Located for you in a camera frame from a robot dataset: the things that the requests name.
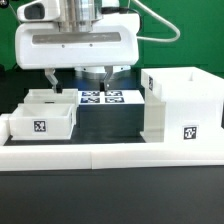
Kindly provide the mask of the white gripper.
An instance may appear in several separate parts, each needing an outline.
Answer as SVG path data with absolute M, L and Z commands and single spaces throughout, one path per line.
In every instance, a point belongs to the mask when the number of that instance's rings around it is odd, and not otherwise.
M 22 69 L 46 69 L 55 93 L 62 92 L 55 69 L 105 66 L 100 90 L 107 91 L 112 66 L 138 61 L 139 28 L 140 18 L 132 13 L 105 15 L 87 33 L 62 33 L 54 22 L 24 23 L 15 34 L 16 61 Z

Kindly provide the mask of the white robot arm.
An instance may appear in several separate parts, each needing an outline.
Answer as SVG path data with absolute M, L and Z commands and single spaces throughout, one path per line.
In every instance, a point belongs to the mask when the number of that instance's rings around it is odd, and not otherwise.
M 44 70 L 56 93 L 57 69 L 103 68 L 108 81 L 114 68 L 139 59 L 140 16 L 116 0 L 33 0 L 20 6 L 17 16 L 17 64 Z

